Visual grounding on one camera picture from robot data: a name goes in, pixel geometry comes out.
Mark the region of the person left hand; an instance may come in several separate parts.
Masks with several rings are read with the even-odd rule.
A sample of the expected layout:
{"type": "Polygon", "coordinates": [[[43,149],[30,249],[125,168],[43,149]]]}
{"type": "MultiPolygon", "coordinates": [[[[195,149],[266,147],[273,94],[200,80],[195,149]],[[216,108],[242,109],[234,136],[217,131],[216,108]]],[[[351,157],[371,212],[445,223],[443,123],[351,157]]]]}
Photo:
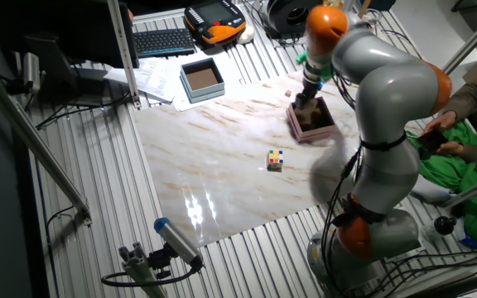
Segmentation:
{"type": "Polygon", "coordinates": [[[436,151],[438,155],[446,156],[461,156],[464,152],[464,146],[461,143],[449,141],[440,145],[436,151]]]}

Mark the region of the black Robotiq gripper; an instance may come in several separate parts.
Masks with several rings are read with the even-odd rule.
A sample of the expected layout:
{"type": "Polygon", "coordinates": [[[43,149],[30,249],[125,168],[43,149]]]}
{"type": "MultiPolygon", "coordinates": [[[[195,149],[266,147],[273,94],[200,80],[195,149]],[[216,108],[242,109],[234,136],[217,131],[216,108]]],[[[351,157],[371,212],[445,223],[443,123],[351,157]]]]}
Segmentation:
{"type": "Polygon", "coordinates": [[[302,80],[303,90],[296,96],[295,108],[303,110],[307,99],[313,99],[320,90],[320,80],[311,80],[304,77],[302,80]]]}

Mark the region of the person right hand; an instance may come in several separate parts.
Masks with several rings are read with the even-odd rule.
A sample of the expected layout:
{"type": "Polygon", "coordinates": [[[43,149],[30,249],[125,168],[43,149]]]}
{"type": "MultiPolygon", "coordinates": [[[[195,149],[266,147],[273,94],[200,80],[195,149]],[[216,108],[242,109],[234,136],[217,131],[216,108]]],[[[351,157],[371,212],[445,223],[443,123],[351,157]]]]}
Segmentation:
{"type": "Polygon", "coordinates": [[[441,116],[429,122],[424,129],[424,133],[428,133],[434,130],[441,132],[445,131],[455,124],[456,119],[457,114],[454,111],[446,111],[441,116]]]}

